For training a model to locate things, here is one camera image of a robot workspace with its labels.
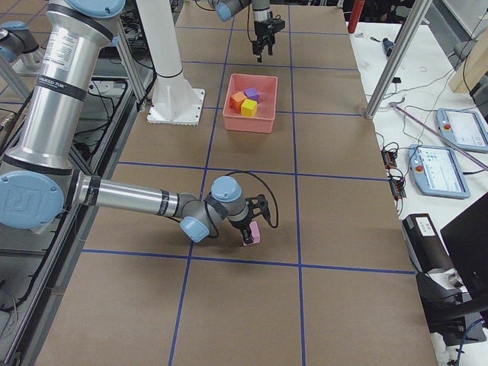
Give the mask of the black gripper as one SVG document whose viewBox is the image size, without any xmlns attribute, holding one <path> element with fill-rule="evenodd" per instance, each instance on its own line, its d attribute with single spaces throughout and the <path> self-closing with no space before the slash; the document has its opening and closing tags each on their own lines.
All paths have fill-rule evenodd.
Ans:
<svg viewBox="0 0 488 366">
<path fill-rule="evenodd" d="M 265 21 L 254 21 L 256 40 L 252 41 L 252 53 L 258 63 L 262 62 L 263 44 L 267 43 L 268 55 L 273 55 L 275 34 L 285 28 L 285 21 L 281 18 L 271 18 Z"/>
<path fill-rule="evenodd" d="M 268 201 L 263 194 L 259 194 L 256 197 L 247 197 L 246 203 L 249 209 L 248 217 L 251 220 L 262 216 L 268 225 L 271 225 L 271 213 L 268 207 Z M 244 245 L 254 243 L 255 240 L 251 225 L 243 226 L 239 231 Z"/>
</svg>

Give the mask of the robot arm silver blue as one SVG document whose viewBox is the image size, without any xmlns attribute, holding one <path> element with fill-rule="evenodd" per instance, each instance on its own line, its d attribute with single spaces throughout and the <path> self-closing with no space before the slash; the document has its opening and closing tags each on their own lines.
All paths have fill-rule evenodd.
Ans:
<svg viewBox="0 0 488 366">
<path fill-rule="evenodd" d="M 257 241 L 253 226 L 263 217 L 278 225 L 272 193 L 246 197 L 233 173 L 217 178 L 209 194 L 192 194 L 105 180 L 77 172 L 69 151 L 98 54 L 114 39 L 122 1 L 51 1 L 53 26 L 19 141 L 1 165 L 1 222 L 21 230 L 50 224 L 75 204 L 111 207 L 169 217 L 194 242 L 219 235 L 223 221 Z"/>
<path fill-rule="evenodd" d="M 274 16 L 270 1 L 266 0 L 229 0 L 207 1 L 208 7 L 194 1 L 196 6 L 205 11 L 212 11 L 225 22 L 234 18 L 242 10 L 247 10 L 246 33 L 252 45 L 252 54 L 258 63 L 262 63 L 262 54 L 265 50 L 273 55 L 276 43 L 276 34 L 285 29 L 286 22 L 279 14 Z"/>
</svg>

